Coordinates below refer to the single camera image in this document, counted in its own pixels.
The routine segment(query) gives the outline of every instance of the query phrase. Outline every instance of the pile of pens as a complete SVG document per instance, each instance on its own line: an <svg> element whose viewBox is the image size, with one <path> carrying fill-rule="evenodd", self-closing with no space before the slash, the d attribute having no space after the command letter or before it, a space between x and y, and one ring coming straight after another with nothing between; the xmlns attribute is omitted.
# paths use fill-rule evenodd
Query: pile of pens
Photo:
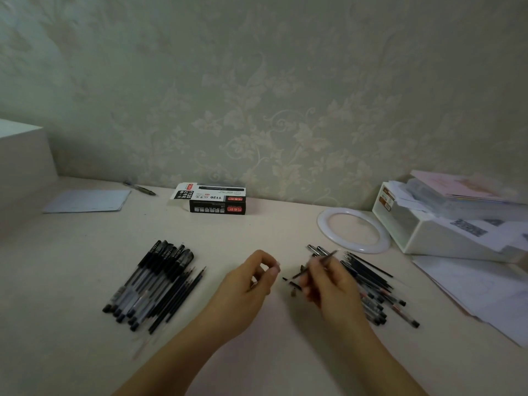
<svg viewBox="0 0 528 396"><path fill-rule="evenodd" d="M308 245L308 248L313 251L313 257L318 255L330 256L335 253L329 253L322 247L314 247L311 244ZM373 264L370 264L368 261L348 251L345 252L345 259L341 260L341 264L358 283L357 286L359 287L365 316L370 322L376 326L386 323L387 315L383 312L382 305L387 302L389 308L391 308L396 314L407 321L411 326L414 328L418 328L420 326L419 322L402 310L401 306L405 306L406 302L398 299L392 294L392 291L394 290L393 286L389 285L385 279L373 272L373 270L367 266L371 266L379 272L384 273L388 277L393 278L391 274L379 269ZM297 289L300 289L300 287L292 281L290 281L289 284L296 287Z"/></svg>
<svg viewBox="0 0 528 396"><path fill-rule="evenodd" d="M186 270L193 258L184 245L158 240L102 311L112 313L119 323L127 319L131 331L148 321L148 331L154 333L164 319L169 322L202 279L205 268L194 279L190 279L194 268Z"/></svg>

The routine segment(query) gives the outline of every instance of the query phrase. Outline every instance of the pink book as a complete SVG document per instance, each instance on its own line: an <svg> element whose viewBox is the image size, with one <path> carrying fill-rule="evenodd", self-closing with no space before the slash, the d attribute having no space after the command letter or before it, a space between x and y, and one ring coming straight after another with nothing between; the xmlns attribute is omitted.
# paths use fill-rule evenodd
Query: pink book
<svg viewBox="0 0 528 396"><path fill-rule="evenodd" d="M472 183L468 177L464 175L438 174L436 172L415 170L411 171L411 175L444 197L499 202L508 201L507 199L500 197L498 194Z"/></svg>

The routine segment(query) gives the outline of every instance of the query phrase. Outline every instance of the wall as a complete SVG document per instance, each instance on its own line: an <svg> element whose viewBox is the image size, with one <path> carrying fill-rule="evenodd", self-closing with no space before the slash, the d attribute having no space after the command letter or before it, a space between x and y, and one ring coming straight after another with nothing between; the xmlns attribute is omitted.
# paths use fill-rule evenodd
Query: wall
<svg viewBox="0 0 528 396"><path fill-rule="evenodd" d="M46 127L63 175L353 207L413 168L518 182L527 8L0 0L0 111Z"/></svg>

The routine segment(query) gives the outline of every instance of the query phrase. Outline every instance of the hand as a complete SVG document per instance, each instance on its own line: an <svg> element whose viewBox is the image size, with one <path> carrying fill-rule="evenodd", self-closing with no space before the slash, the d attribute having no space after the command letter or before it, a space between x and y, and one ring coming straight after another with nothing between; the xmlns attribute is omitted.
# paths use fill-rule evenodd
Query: hand
<svg viewBox="0 0 528 396"><path fill-rule="evenodd" d="M339 334L368 327L356 281L336 258L331 257L326 269L320 258L310 259L308 273L299 279L303 294L319 307L325 321Z"/></svg>
<svg viewBox="0 0 528 396"><path fill-rule="evenodd" d="M261 264L269 268L264 271ZM197 317L198 322L221 344L237 337L257 316L280 271L277 260L262 250L255 251L241 266L226 275Z"/></svg>

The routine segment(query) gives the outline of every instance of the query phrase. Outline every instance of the desk surface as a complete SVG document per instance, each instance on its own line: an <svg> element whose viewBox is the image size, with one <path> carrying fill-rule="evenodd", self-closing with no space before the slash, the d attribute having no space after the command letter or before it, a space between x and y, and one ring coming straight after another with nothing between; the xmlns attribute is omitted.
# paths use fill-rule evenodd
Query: desk surface
<svg viewBox="0 0 528 396"><path fill-rule="evenodd" d="M122 189L117 183L61 178L0 211L0 394L109 394L207 303L224 274L255 249L296 273L308 243L335 245L320 233L324 207L248 199L247 215L192 214L132 191L120 212L41 214L64 189ZM369 224L333 223L357 242L373 242ZM157 239L183 242L207 275L179 313L131 359L137 335L101 312L109 296ZM421 326L392 312L375 331L433 395L525 395L528 353L491 326L465 316L395 245L368 260L391 283ZM317 312L277 281L254 324L201 371L193 395L362 394L324 339Z"/></svg>

